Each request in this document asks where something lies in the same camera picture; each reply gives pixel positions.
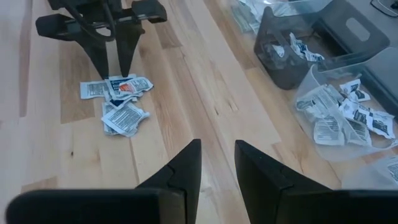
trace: clear plastic container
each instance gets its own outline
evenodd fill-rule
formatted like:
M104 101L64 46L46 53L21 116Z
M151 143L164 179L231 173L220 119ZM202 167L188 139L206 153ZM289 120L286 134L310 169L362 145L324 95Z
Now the clear plastic container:
M398 182L391 176L388 166L397 156L386 157L368 164L343 177L342 189L398 190Z
M348 81L359 78L361 80L360 89L369 93L371 100L361 102L361 104L367 108L372 108L377 111L387 111L388 113L395 115L395 111L391 111L391 108L384 108L380 105L378 99L386 99L387 95L381 94L385 92L386 88L380 83L369 83L364 82L365 80L376 80L375 77L379 75L391 75L395 76L398 74L398 67L393 66L394 61L398 58L398 49L387 48L374 56L373 58L354 65L337 68L334 70L328 70L324 72L318 71L316 65L312 65L303 82L299 86L294 101L292 102L292 110L300 123L302 129L305 131L307 136L314 140L314 134L316 134L315 124L318 121L327 122L326 118L311 118L306 111L297 109L296 103L303 99L308 92L322 86L332 85L336 90L340 91L340 84L344 84ZM324 101L333 101L330 97L326 96ZM393 104L393 101L386 101L388 105ZM390 149L397 145L397 141L386 139L384 136L377 135L370 131L370 137L372 145L370 146L351 126L350 122L343 116L338 109L338 105L332 104L327 108L327 115L330 115L336 119L340 129L343 130L344 141L342 144L337 145L325 145L317 144L314 140L317 152L322 158L328 161L345 161L353 159L355 157L364 156L366 154L372 154L378 151ZM395 121L393 121L393 131L395 136L398 136L398 127Z
M320 70L330 70L363 62L390 44L386 35L345 0L263 6L254 52L273 82L284 90L297 88L314 64ZM290 46L290 33L307 45L309 51L325 59L310 62L297 55ZM283 56L273 46L282 47Z

